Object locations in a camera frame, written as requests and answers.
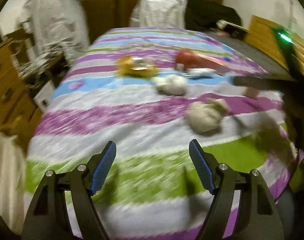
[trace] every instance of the gray surface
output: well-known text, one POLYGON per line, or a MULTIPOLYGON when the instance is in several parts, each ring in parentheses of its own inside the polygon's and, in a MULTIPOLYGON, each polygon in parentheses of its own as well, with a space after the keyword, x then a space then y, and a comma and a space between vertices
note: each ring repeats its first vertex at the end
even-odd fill
POLYGON ((242 53, 244 56, 255 61, 258 65, 267 70, 270 74, 288 74, 287 70, 284 69, 281 65, 279 65, 275 60, 270 58, 268 55, 266 55, 259 49, 253 47, 252 45, 245 43, 244 41, 219 36, 213 32, 206 32, 206 35, 242 53))

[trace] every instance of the red object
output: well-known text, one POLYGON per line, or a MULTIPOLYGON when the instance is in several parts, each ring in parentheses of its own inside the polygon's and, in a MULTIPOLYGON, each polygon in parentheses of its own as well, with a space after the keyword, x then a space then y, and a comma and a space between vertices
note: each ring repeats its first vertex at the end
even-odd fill
POLYGON ((189 68, 211 68, 221 73, 226 66, 227 63, 223 60, 202 53, 194 53, 188 49, 180 50, 175 58, 175 68, 179 71, 186 71, 189 68))

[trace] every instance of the white cloth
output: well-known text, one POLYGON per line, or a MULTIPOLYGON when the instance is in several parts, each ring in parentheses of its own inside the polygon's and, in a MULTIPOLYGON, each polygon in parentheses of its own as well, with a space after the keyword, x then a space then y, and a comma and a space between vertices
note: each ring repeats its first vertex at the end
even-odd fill
POLYGON ((191 103, 186 118, 193 130, 197 133, 204 133, 218 128, 229 111, 230 108, 224 99, 208 98, 207 104, 191 103))
POLYGON ((187 91, 186 78, 178 75, 169 75, 167 77, 153 77, 151 82, 157 90, 172 96, 184 95, 187 91))
POLYGON ((14 233, 21 234, 26 167, 22 149, 13 140, 0 133, 0 215, 14 233))
POLYGON ((63 51, 71 65, 90 45, 85 15, 76 0, 27 0, 19 22, 33 33, 37 56, 63 51))
POLYGON ((187 0, 139 0, 132 11, 130 27, 185 29, 187 0))

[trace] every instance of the wooden dresser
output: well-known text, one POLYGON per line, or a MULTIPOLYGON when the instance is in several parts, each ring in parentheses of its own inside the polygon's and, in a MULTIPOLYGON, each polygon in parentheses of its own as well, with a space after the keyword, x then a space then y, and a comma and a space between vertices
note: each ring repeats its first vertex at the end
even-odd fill
POLYGON ((18 135, 24 151, 37 127, 42 112, 30 98, 12 65, 8 42, 0 44, 0 131, 18 135))

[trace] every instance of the bed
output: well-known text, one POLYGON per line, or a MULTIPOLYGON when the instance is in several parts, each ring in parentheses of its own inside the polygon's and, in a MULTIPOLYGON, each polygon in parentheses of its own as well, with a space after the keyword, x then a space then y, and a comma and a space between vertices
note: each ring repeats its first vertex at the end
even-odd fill
MULTIPOLYGON (((266 71, 203 33, 122 28, 100 36, 57 88, 30 141, 26 208, 47 170, 70 171, 100 153, 109 140, 116 143, 116 159, 92 199, 113 239, 196 237, 213 196, 202 188, 188 154, 194 138, 234 170, 258 169, 277 199, 303 154, 296 154, 287 140, 278 93, 261 92, 253 100, 242 96, 244 88, 231 84, 231 76, 247 73, 266 71), (178 74, 172 66, 181 48, 228 57, 227 74, 189 79, 188 93, 181 97, 159 95, 145 79, 117 76, 115 62, 124 55, 149 58, 158 65, 159 76, 178 74), (206 98, 224 98, 231 112, 220 132, 198 135, 184 115, 191 102, 206 98), (253 133, 262 119, 278 125, 276 135, 253 133), (274 146, 261 147, 260 139, 274 146)), ((73 233, 81 237, 68 193, 66 201, 73 233)), ((224 236, 233 232, 238 202, 236 191, 224 236)))

